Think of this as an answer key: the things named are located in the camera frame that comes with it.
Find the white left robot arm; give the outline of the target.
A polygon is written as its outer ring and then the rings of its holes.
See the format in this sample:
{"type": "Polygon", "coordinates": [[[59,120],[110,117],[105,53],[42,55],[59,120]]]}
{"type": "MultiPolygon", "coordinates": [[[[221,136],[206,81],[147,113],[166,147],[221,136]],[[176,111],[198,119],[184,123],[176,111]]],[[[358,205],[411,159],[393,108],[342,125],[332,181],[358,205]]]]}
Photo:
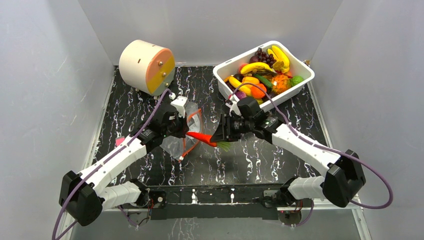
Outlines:
{"type": "Polygon", "coordinates": [[[109,187],[109,183],[135,161],[160,146],[169,136],[185,138],[188,132],[186,107],[166,103],[156,108],[144,124],[104,158],[79,173],[62,178],[59,204],[81,226],[91,224],[104,210],[132,203],[144,208],[149,203],[146,187],[131,180],[109,187]]]}

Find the orange toy carrot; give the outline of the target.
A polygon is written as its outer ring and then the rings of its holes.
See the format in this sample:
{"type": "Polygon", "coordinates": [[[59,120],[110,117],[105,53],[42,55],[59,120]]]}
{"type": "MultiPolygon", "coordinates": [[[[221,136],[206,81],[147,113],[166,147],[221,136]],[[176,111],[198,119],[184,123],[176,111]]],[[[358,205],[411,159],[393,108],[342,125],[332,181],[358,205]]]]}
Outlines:
{"type": "Polygon", "coordinates": [[[214,148],[219,148],[225,152],[228,152],[230,147],[231,147],[231,143],[230,142],[218,142],[218,143],[214,143],[214,142],[210,142],[210,138],[212,135],[210,134],[205,134],[205,133],[200,133],[200,132],[194,132],[194,131],[188,131],[186,133],[187,136],[192,137],[200,142],[203,142],[211,147],[214,148]]]}

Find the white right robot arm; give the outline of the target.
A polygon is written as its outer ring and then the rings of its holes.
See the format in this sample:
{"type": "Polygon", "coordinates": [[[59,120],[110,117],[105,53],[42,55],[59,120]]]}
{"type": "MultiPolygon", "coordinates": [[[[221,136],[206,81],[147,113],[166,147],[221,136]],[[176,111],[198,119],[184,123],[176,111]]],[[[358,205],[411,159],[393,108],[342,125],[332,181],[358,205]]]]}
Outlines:
{"type": "Polygon", "coordinates": [[[301,158],[319,172],[315,177],[292,177],[269,199],[272,203],[295,207],[303,199],[326,199],[333,205],[346,207],[365,185],[360,163],[351,160],[356,154],[346,155],[324,149],[309,137],[296,133],[281,117],[265,112],[252,97],[234,103],[238,111],[223,113],[212,143],[237,142],[243,134],[253,133],[257,138],[281,147],[301,158]]]}

